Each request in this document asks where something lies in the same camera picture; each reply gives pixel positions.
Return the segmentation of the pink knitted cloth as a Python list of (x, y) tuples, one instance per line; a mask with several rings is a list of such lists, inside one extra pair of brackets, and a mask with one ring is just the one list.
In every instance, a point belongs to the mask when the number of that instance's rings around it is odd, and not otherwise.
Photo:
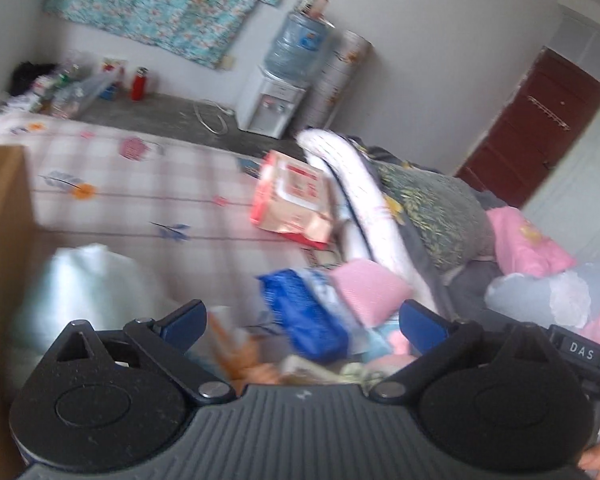
[(413, 297), (413, 289), (403, 278), (367, 259), (346, 262), (329, 271), (328, 276), (366, 328), (384, 324)]

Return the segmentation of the orange striped cloth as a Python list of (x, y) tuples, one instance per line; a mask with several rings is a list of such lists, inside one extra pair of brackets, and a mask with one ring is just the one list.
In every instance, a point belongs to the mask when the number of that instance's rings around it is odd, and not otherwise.
[(238, 396), (250, 385), (279, 385), (277, 367), (261, 360), (258, 342), (234, 323), (230, 307), (208, 309), (208, 329), (215, 361)]

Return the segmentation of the white plastic bag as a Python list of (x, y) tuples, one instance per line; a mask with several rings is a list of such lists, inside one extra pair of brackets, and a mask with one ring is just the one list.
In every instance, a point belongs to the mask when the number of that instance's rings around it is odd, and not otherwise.
[(9, 333), (6, 386), (17, 392), (67, 324), (118, 330), (176, 308), (156, 274), (102, 244), (59, 248), (29, 285)]

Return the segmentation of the green leaf pattern pillow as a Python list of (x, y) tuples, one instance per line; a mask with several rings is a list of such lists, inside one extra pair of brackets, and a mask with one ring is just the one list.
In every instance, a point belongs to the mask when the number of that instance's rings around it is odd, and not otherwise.
[(373, 166), (382, 190), (411, 221), (439, 271), (494, 256), (492, 224), (464, 181), (388, 162)]

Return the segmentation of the pink garment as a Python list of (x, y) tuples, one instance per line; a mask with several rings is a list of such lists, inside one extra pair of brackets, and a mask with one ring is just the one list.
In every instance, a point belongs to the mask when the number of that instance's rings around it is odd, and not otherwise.
[(505, 274), (535, 278), (557, 274), (575, 266), (576, 259), (514, 207), (486, 212), (494, 232), (495, 259)]

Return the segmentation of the pink checked tablecloth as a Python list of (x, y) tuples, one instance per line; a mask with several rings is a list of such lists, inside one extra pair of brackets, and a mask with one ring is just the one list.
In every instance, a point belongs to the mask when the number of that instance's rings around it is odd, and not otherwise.
[(151, 270), (178, 302), (245, 307), (258, 278), (334, 266), (249, 220), (256, 180), (236, 154), (150, 134), (40, 115), (0, 116), (0, 144), (27, 151), (38, 250), (102, 244)]

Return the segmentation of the blue white plastic package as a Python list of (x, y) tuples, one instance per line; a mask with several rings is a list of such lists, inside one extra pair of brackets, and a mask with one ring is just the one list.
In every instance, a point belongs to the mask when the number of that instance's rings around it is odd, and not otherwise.
[(367, 350), (366, 329), (325, 271), (284, 269), (258, 281), (275, 324), (302, 358), (330, 364)]

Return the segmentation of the white grey folded blanket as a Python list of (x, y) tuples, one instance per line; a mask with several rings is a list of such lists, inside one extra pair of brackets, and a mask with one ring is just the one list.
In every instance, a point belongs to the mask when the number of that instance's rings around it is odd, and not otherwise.
[(395, 217), (378, 173), (362, 148), (339, 133), (304, 130), (297, 143), (332, 172), (351, 208), (372, 259), (412, 286), (414, 299), (447, 320), (457, 318), (441, 274), (406, 214)]

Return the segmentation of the red wet wipes pack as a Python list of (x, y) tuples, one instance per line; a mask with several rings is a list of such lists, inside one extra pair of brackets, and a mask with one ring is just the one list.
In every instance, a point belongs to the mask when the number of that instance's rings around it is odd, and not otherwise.
[(261, 165), (250, 221), (293, 242), (325, 249), (334, 216), (324, 172), (278, 151)]

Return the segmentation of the dark red door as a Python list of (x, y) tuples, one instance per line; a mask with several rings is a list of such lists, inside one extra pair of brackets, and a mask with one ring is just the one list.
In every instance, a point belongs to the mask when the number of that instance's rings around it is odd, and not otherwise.
[(600, 82), (545, 49), (456, 175), (510, 206), (524, 206), (599, 109)]

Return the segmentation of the white water dispenser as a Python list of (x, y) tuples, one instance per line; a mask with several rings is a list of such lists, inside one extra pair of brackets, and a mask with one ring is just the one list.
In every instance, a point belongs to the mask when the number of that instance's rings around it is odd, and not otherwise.
[(306, 90), (257, 66), (240, 94), (235, 117), (238, 129), (280, 139)]

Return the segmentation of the red thermos bottle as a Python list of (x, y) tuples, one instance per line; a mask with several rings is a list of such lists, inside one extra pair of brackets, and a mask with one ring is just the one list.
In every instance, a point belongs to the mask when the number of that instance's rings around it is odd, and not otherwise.
[(131, 84), (130, 97), (134, 102), (141, 101), (146, 93), (148, 81), (148, 69), (146, 67), (139, 67), (136, 70), (134, 79)]

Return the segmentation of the clear plastic bag clutter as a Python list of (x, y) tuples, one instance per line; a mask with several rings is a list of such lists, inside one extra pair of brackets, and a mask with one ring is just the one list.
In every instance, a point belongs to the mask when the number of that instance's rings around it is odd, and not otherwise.
[(111, 100), (124, 81), (126, 61), (70, 51), (60, 63), (20, 63), (12, 72), (0, 113), (51, 114), (77, 118), (97, 99)]

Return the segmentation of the patterned cylinder barrel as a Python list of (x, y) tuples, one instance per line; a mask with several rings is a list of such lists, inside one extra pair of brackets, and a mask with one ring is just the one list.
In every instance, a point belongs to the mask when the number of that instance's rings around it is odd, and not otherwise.
[(338, 32), (332, 50), (301, 103), (296, 125), (299, 131), (325, 129), (332, 123), (346, 91), (372, 49), (372, 44), (355, 32)]

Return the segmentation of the blue water jug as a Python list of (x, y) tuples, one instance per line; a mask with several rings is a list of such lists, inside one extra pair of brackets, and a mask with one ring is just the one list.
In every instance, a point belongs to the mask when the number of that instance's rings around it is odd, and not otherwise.
[(263, 60), (264, 69), (298, 88), (308, 88), (324, 61), (334, 26), (299, 11), (287, 14)]

